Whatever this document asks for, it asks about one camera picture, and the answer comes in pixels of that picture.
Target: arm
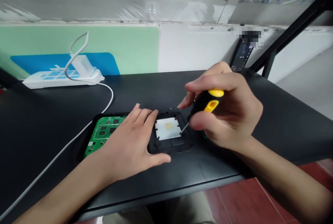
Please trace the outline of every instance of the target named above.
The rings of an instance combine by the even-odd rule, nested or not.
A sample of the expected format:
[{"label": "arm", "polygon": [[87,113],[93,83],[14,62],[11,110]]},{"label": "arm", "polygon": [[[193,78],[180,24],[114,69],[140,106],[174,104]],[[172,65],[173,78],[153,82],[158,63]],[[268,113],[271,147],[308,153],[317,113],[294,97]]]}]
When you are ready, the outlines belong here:
[{"label": "arm", "polygon": [[170,162],[167,154],[151,155],[147,151],[157,114],[157,110],[140,109],[137,104],[101,149],[85,158],[14,223],[66,223],[85,202],[109,184]]},{"label": "arm", "polygon": [[323,223],[333,195],[303,170],[254,138],[236,154],[248,165],[273,198],[301,223]]},{"label": "arm", "polygon": [[216,145],[232,150],[255,173],[267,191],[302,223],[322,223],[333,202],[332,193],[291,162],[277,155],[251,135],[263,106],[242,75],[224,62],[215,64],[197,80],[185,85],[180,109],[192,104],[198,92],[221,89],[225,95],[214,114],[198,112],[190,120]]}]

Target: hand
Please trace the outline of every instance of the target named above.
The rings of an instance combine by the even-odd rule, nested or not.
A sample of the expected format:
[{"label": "hand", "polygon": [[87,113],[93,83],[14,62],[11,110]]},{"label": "hand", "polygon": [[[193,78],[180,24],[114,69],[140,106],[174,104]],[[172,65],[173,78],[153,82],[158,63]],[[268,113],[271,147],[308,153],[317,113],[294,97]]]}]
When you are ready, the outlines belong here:
[{"label": "hand", "polygon": [[244,77],[232,72],[225,62],[219,62],[198,79],[185,85],[188,91],[178,108],[189,107],[198,93],[219,89],[225,92],[213,113],[198,112],[190,120],[194,130],[204,130],[216,145],[237,151],[251,138],[263,112],[263,105],[253,95]]},{"label": "hand", "polygon": [[107,185],[171,161],[167,154],[148,153],[147,145],[158,111],[139,107],[136,104],[104,146],[90,155],[100,160]]}]

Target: screwdriver shaft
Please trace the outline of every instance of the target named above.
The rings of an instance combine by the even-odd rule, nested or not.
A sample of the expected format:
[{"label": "screwdriver shaft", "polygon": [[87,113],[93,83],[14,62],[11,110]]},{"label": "screwdriver shaft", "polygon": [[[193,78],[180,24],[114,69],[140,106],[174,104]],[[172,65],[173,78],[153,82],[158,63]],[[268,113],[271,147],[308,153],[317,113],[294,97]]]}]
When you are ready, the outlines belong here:
[{"label": "screwdriver shaft", "polygon": [[186,126],[183,128],[183,130],[179,134],[182,134],[182,132],[187,128],[188,125],[189,125],[189,123],[186,124]]}]

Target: white power strip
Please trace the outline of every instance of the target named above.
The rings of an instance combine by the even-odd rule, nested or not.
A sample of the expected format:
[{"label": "white power strip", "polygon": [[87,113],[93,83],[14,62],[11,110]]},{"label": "white power strip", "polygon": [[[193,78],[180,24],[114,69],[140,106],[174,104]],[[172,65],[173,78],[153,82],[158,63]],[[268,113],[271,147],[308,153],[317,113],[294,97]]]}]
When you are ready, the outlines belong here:
[{"label": "white power strip", "polygon": [[30,89],[42,89],[47,87],[73,86],[73,85],[95,85],[104,80],[104,76],[99,69],[95,69],[90,77],[81,77],[76,70],[67,70],[65,76],[63,70],[58,71],[40,71],[23,81],[23,84]]}]

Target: green circuit board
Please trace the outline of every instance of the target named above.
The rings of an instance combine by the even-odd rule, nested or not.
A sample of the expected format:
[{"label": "green circuit board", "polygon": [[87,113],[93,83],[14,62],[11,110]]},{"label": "green circuit board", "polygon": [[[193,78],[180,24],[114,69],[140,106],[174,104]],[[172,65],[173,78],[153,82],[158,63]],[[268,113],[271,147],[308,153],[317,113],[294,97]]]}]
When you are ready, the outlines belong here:
[{"label": "green circuit board", "polygon": [[102,117],[96,123],[93,134],[90,137],[84,157],[99,150],[106,143],[116,128],[126,119],[126,116]]}]

